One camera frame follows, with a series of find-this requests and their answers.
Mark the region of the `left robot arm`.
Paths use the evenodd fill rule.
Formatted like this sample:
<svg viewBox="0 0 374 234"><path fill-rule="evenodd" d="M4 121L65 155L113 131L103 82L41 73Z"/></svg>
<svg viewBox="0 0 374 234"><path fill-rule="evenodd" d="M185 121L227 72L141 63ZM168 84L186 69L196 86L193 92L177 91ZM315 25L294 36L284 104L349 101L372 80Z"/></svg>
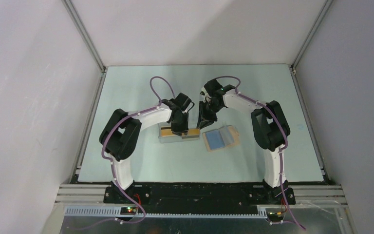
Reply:
<svg viewBox="0 0 374 234"><path fill-rule="evenodd" d="M161 123L168 123L170 132L182 138L188 135L189 111L195 103L185 94L163 99L153 107L142 111L126 112L116 109L99 137L101 156L110 161L112 182L117 188L115 196L123 203L134 198L130 187L134 180L131 174L130 156L134 152L140 132Z"/></svg>

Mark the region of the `beige leather card holder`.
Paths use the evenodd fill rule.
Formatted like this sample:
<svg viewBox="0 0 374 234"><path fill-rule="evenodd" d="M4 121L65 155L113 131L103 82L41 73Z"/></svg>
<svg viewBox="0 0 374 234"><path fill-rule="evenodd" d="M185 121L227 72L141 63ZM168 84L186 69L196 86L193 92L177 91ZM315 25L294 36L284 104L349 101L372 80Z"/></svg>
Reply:
<svg viewBox="0 0 374 234"><path fill-rule="evenodd" d="M202 133L208 152L240 145L240 135L232 125Z"/></svg>

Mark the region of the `blue credit card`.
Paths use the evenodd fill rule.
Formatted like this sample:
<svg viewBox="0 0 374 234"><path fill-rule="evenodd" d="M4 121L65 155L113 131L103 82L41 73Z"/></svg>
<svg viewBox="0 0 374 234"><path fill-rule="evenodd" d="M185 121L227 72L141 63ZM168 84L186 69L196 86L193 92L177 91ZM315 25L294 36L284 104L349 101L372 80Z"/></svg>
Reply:
<svg viewBox="0 0 374 234"><path fill-rule="evenodd" d="M205 137L210 151L222 149L225 147L224 140L219 130L206 132Z"/></svg>

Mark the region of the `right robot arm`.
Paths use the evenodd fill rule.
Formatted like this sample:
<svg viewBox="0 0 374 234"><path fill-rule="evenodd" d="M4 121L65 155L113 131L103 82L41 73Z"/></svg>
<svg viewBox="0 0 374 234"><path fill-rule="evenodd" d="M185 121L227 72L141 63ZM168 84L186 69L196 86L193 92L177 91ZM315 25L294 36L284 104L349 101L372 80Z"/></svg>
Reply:
<svg viewBox="0 0 374 234"><path fill-rule="evenodd" d="M197 128L202 129L217 121L222 108L249 114L256 143L264 149L264 199L278 203L287 189L284 174L283 151L288 147L290 127L277 101L261 102L242 94L237 86L222 86L217 78L208 81L200 92Z"/></svg>

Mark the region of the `orange credit card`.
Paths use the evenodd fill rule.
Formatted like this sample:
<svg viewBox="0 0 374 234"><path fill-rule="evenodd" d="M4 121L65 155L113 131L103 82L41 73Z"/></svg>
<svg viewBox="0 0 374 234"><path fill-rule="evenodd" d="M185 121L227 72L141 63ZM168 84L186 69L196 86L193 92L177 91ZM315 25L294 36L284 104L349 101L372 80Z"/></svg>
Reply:
<svg viewBox="0 0 374 234"><path fill-rule="evenodd" d="M170 128L160 128L159 134L161 137L199 137L201 132L199 129L190 128L186 132L182 132L178 135L175 134Z"/></svg>

